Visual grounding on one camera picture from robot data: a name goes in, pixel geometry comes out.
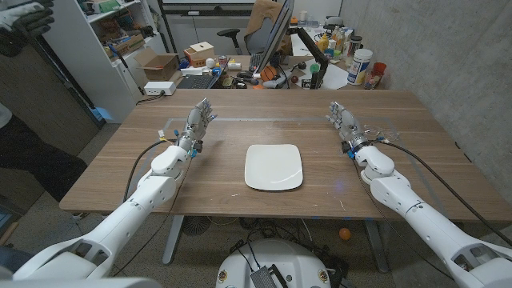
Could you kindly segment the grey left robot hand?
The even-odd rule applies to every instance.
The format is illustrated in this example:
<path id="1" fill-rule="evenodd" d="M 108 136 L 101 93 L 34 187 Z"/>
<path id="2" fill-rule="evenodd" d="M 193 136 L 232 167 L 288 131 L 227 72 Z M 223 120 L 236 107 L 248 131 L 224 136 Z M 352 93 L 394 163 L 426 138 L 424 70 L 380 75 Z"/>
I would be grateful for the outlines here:
<path id="1" fill-rule="evenodd" d="M 204 98 L 190 112 L 186 119 L 183 132 L 178 138 L 177 146 L 192 154 L 202 150 L 202 139 L 206 134 L 208 125 L 216 119 L 212 114 L 210 100 Z"/>

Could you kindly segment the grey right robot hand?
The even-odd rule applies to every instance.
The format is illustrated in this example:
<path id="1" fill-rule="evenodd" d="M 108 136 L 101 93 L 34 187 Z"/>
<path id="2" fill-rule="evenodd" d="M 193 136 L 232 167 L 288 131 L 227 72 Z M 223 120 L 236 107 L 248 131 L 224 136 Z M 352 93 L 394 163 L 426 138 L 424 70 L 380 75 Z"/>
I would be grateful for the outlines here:
<path id="1" fill-rule="evenodd" d="M 327 115 L 326 118 L 334 126 L 342 140 L 343 153 L 353 158 L 361 148 L 368 145 L 367 137 L 358 120 L 343 105 L 332 102 L 329 111 L 330 115 Z"/>

